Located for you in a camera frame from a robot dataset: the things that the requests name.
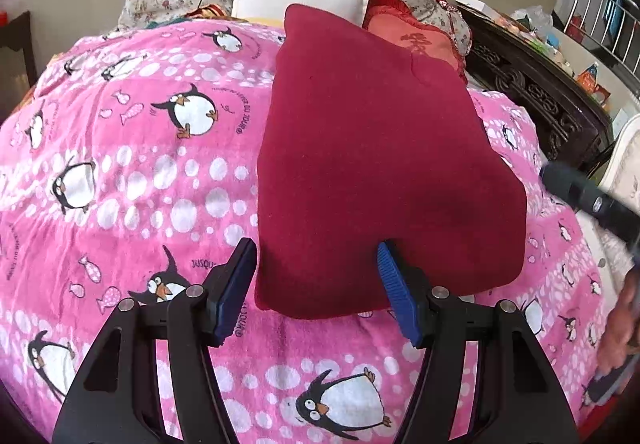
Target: cartoon penguin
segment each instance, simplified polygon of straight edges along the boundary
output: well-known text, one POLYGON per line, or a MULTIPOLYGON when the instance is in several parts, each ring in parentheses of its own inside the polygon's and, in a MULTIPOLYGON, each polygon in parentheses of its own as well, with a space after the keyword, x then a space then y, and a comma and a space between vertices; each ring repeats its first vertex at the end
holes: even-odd
POLYGON ((218 120, 216 105, 193 83, 191 90, 174 94, 165 103, 151 103, 151 106, 169 112, 171 122, 178 128, 178 138, 206 134, 218 120))
POLYGON ((36 338, 29 342, 27 353, 38 375, 62 404, 62 397, 66 396, 76 376, 73 365, 76 354, 70 346, 65 347, 59 343, 43 341, 42 338, 46 333, 46 330, 38 332, 36 338))
POLYGON ((566 241, 571 241, 571 235, 569 234, 569 230, 564 227, 564 225, 558 222, 558 227, 560 228, 560 236, 562 236, 566 241))
POLYGON ((242 42, 238 36, 235 36, 229 27, 226 30, 217 30, 211 34, 202 33, 203 36, 209 36, 222 50, 227 52, 238 52, 242 48, 242 42))
POLYGON ((331 373, 317 376, 309 388, 296 399, 296 410, 303 419, 349 440, 358 440, 345 431, 358 431, 381 424, 391 426, 382 400, 373 382, 376 375, 368 368, 364 373, 322 384, 331 373))
POLYGON ((516 136, 513 134, 513 130, 511 128, 507 128, 507 125, 504 124, 502 126, 502 136, 504 140, 507 141, 507 144, 511 146, 512 149, 518 149, 518 143, 516 142, 516 136))
POLYGON ((587 339, 589 340, 589 344, 595 348, 598 344, 598 336, 596 335, 596 327, 592 324, 589 325, 587 329, 587 339))
POLYGON ((591 280, 591 293, 597 296, 602 296, 602 286, 593 278, 589 278, 589 280, 591 280))
POLYGON ((81 162, 66 166, 53 181, 51 190, 60 202, 62 214, 68 209, 82 209, 85 213, 95 195, 95 162, 81 162))
POLYGON ((175 260, 169 249, 162 246, 169 261, 166 270, 156 272, 146 284, 144 292, 129 291, 129 295, 136 301, 149 304, 169 301, 191 285, 188 280, 180 276, 175 260))
POLYGON ((575 341, 575 338, 577 336, 577 331, 575 330, 576 319, 565 318, 564 316, 558 316, 558 317, 564 321, 564 329, 566 330, 566 340, 575 341))
POLYGON ((44 128, 44 118, 42 117, 42 109, 31 117, 29 127, 24 133, 29 137, 31 143, 31 149, 37 150, 42 144, 42 130, 44 128))
POLYGON ((115 63, 105 68, 101 76, 105 81, 111 81, 112 79, 124 79, 131 74, 136 67, 146 59, 147 54, 137 56, 135 58, 131 56, 124 56, 115 63))
POLYGON ((574 275, 566 268, 566 264, 562 264, 562 277, 569 284, 569 287, 573 288, 575 285, 574 275))

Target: bedspread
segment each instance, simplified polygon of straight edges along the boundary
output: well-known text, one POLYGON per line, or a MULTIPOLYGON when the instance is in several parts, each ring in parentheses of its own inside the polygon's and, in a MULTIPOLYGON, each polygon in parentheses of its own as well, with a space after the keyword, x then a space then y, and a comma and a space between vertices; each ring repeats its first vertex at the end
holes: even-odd
MULTIPOLYGON (((48 438, 121 298, 169 301, 242 236, 259 245, 255 164, 283 40, 198 20, 85 38, 2 126, 0 377, 48 438)), ((522 273, 475 301, 517 303, 578 418, 604 328, 598 273, 571 210, 540 188, 524 109, 496 92, 471 97, 528 199, 522 273)), ((251 444, 391 442, 422 356, 392 311, 293 320, 258 310, 253 286, 234 335, 212 351, 238 438, 251 444)), ((158 345, 166 431, 179 436, 167 363, 158 345)), ((455 434, 468 424, 475 364, 469 343, 455 434)))

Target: floral pillow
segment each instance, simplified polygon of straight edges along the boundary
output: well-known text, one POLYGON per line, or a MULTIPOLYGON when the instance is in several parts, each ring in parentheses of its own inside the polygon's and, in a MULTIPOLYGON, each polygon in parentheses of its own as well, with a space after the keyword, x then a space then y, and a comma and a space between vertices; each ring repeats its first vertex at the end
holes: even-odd
POLYGON ((373 0, 363 27, 411 52, 446 61, 466 83, 464 58, 449 35, 436 26, 416 20, 401 0, 373 0))

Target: red pillow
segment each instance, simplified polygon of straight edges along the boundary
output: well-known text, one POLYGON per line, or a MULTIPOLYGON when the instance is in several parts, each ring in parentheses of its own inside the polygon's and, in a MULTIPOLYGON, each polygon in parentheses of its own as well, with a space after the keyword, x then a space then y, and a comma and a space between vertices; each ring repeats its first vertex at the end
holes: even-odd
POLYGON ((465 60, 454 41, 442 29, 418 21, 402 0, 370 0, 362 26, 395 45, 446 61, 466 84, 465 60))
POLYGON ((258 306, 308 319, 386 308, 386 238, 455 294, 514 280, 526 195, 450 65, 303 5, 285 30, 258 156, 258 306))

